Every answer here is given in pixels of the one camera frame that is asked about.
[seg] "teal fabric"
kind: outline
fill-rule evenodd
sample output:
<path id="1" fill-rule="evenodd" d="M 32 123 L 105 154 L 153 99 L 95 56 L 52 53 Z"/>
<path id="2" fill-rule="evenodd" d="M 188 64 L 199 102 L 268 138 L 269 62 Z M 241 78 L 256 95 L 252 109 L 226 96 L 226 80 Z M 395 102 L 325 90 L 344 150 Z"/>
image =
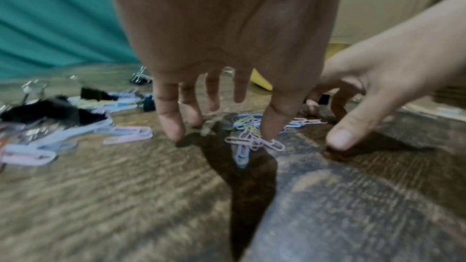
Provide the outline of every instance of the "teal fabric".
<path id="1" fill-rule="evenodd" d="M 0 79 L 137 62 L 111 0 L 0 0 Z"/>

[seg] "wooden table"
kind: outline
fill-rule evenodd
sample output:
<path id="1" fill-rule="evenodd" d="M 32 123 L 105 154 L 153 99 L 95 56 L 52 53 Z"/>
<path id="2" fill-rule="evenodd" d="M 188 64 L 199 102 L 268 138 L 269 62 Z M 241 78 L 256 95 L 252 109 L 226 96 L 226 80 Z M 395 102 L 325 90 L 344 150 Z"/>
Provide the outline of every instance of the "wooden table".
<path id="1" fill-rule="evenodd" d="M 48 95 L 76 95 L 70 74 L 122 91 L 136 70 L 85 66 L 43 80 Z M 0 100 L 19 101 L 25 81 L 2 82 Z M 155 113 L 127 111 L 116 124 L 150 126 L 152 140 L 103 147 L 84 136 L 47 166 L 6 166 L 0 262 L 466 260 L 465 123 L 397 113 L 345 163 L 322 156 L 331 125 L 309 126 L 280 136 L 285 152 L 258 151 L 239 169 L 220 125 L 261 112 L 269 93 L 251 85 L 236 105 L 232 88 L 223 77 L 222 112 L 177 146 Z"/>

